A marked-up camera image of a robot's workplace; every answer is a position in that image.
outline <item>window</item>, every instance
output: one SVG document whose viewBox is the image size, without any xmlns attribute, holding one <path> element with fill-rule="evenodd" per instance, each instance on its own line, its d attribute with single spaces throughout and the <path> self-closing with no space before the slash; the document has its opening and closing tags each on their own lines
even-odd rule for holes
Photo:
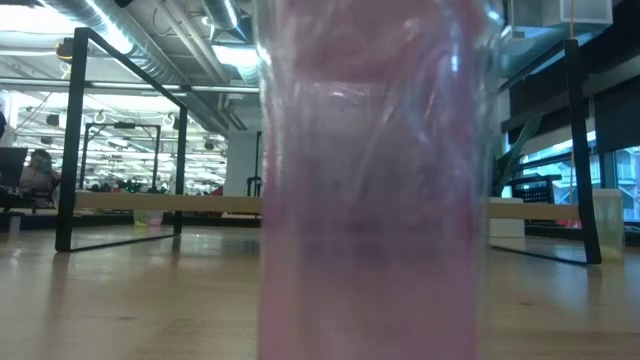
<svg viewBox="0 0 640 360">
<path fill-rule="evenodd" d="M 640 146 L 616 151 L 616 176 L 625 221 L 640 221 Z"/>
<path fill-rule="evenodd" d="M 589 147 L 596 145 L 596 133 L 591 131 L 587 133 L 587 140 L 589 141 Z M 553 182 L 553 197 L 556 204 L 569 204 L 571 200 L 571 193 L 573 193 L 573 202 L 576 203 L 577 191 L 576 191 L 576 173 L 575 168 L 573 170 L 573 186 L 571 182 L 571 148 L 573 146 L 572 140 L 566 140 L 561 143 L 555 144 L 546 149 L 542 149 L 535 153 L 525 155 L 522 157 L 522 163 L 527 164 L 532 161 L 546 159 L 552 156 L 566 155 L 563 160 L 559 160 L 553 164 L 547 164 L 543 166 L 536 166 L 526 168 L 522 171 L 523 177 L 528 176 L 548 176 L 548 175 L 560 175 L 562 178 Z M 600 187 L 600 160 L 598 156 L 591 156 L 591 184 L 594 188 Z"/>
</svg>

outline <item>black metal frame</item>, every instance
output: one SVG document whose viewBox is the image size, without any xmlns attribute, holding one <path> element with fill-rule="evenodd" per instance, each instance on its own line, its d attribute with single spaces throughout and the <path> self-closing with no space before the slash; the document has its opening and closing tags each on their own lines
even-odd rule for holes
<svg viewBox="0 0 640 360">
<path fill-rule="evenodd" d="M 584 242 L 586 261 L 565 259 L 541 253 L 515 250 L 504 246 L 492 247 L 496 250 L 514 252 L 518 254 L 556 260 L 571 264 L 600 264 L 602 262 L 602 258 L 600 255 L 600 245 L 598 242 L 598 232 L 596 229 L 596 221 L 593 208 L 591 169 L 589 159 L 591 154 L 589 143 L 587 141 L 586 114 L 584 110 L 584 97 L 582 93 L 582 84 L 585 77 L 581 67 L 580 47 L 578 41 L 560 41 L 558 44 L 554 45 L 551 49 L 545 52 L 542 56 L 531 62 L 531 64 L 521 70 L 513 78 L 504 83 L 500 87 L 499 91 L 503 92 L 516 83 L 523 81 L 538 67 L 547 62 L 556 54 L 559 54 L 561 51 L 565 52 L 565 56 L 563 59 L 566 83 L 565 94 L 568 100 L 569 117 L 571 119 L 571 135 L 573 138 L 573 153 L 576 168 L 576 190 L 579 199 L 578 211 L 580 213 L 580 221 L 582 223 L 581 232 Z M 502 124 L 502 131 L 508 132 L 514 128 L 524 125 L 524 123 L 522 123 L 522 119 L 526 118 L 526 116 L 517 116 L 513 119 L 505 121 Z"/>
<path fill-rule="evenodd" d="M 152 236 L 136 240 L 124 240 L 114 243 L 72 248 L 71 240 L 73 234 L 73 211 L 76 200 L 76 184 L 78 170 L 78 150 L 80 147 L 80 129 L 82 125 L 82 110 L 85 93 L 85 80 L 87 72 L 87 55 L 89 40 L 101 47 L 109 55 L 113 56 L 123 66 L 129 69 L 142 80 L 150 84 L 157 92 L 169 99 L 180 108 L 180 118 L 178 119 L 178 161 L 176 174 L 177 195 L 184 193 L 184 168 L 187 142 L 187 107 L 178 100 L 171 92 L 166 90 L 160 83 L 155 81 L 149 74 L 135 65 L 129 58 L 118 52 L 100 35 L 90 28 L 76 28 L 73 41 L 73 58 L 71 62 L 71 79 L 69 82 L 69 101 L 67 107 L 67 127 L 65 129 L 65 146 L 62 155 L 62 182 L 60 184 L 60 202 L 58 206 L 56 242 L 55 248 L 60 252 L 75 252 L 81 250 L 92 250 L 110 246 L 127 245 L 133 242 L 150 241 L 161 238 L 178 236 L 182 232 L 182 213 L 176 212 L 174 217 L 173 234 L 164 236 Z"/>
<path fill-rule="evenodd" d="M 87 148 L 89 147 L 89 142 L 95 138 L 95 136 L 100 134 L 107 126 L 112 126 L 114 128 L 118 128 L 120 124 L 99 124 L 99 123 L 86 123 L 84 131 L 84 143 L 82 145 L 82 161 L 80 162 L 80 179 L 78 179 L 78 189 L 83 190 L 82 185 L 84 184 L 84 173 L 85 168 L 87 166 Z M 97 134 L 91 136 L 89 130 L 93 126 L 100 126 L 102 129 L 98 131 Z M 162 131 L 162 127 L 160 125 L 140 125 L 140 124 L 131 124 L 131 128 L 135 129 L 136 127 L 141 128 L 152 128 L 156 129 L 156 143 L 155 143 L 155 157 L 153 158 L 153 180 L 151 180 L 151 187 L 156 189 L 156 178 L 158 177 L 158 154 L 160 153 L 160 132 Z"/>
</svg>

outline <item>computer monitor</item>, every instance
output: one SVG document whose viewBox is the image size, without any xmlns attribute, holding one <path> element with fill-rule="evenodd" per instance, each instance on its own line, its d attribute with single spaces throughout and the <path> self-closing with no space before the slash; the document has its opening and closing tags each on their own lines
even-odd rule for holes
<svg viewBox="0 0 640 360">
<path fill-rule="evenodd" d="M 27 148 L 0 147 L 0 186 L 20 186 L 20 176 L 28 151 Z"/>
</svg>

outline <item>person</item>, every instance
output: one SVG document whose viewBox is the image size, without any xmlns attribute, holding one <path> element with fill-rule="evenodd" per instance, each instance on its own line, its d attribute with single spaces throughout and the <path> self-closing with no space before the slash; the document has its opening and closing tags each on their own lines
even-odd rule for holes
<svg viewBox="0 0 640 360">
<path fill-rule="evenodd" d="M 2 113 L 2 109 L 0 109 L 0 139 L 4 136 L 4 129 L 7 126 L 7 119 L 4 117 Z"/>
<path fill-rule="evenodd" d="M 60 181 L 60 175 L 53 170 L 51 155 L 38 149 L 31 153 L 29 166 L 22 170 L 20 190 L 25 192 L 51 192 Z"/>
</svg>

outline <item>white wall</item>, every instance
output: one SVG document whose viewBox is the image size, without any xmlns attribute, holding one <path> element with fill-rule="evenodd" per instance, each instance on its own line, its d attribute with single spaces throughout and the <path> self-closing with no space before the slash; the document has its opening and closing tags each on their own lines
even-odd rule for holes
<svg viewBox="0 0 640 360">
<path fill-rule="evenodd" d="M 242 120 L 249 131 L 262 130 L 262 108 L 259 106 L 238 106 L 235 109 L 236 115 Z"/>
<path fill-rule="evenodd" d="M 500 79 L 498 83 L 502 84 L 505 81 L 507 81 L 507 79 Z M 494 112 L 494 119 L 496 123 L 493 124 L 493 126 L 496 127 L 495 130 L 498 134 L 502 134 L 502 122 L 508 120 L 511 117 L 511 101 L 509 100 L 509 90 L 506 90 L 502 94 L 498 95 Z M 506 134 L 500 136 L 500 144 L 502 145 L 503 153 L 509 150 L 509 142 L 507 140 L 508 138 Z"/>
<path fill-rule="evenodd" d="M 256 157 L 256 131 L 230 131 L 227 150 L 227 177 L 225 196 L 246 196 L 247 179 L 254 176 Z M 258 151 L 258 176 L 262 176 L 264 147 Z"/>
<path fill-rule="evenodd" d="M 595 121 L 593 118 L 587 119 L 587 132 L 595 130 Z M 565 126 L 561 129 L 548 132 L 542 136 L 537 136 L 524 144 L 522 155 L 528 155 L 542 149 L 546 149 L 555 144 L 571 139 L 571 126 Z"/>
</svg>

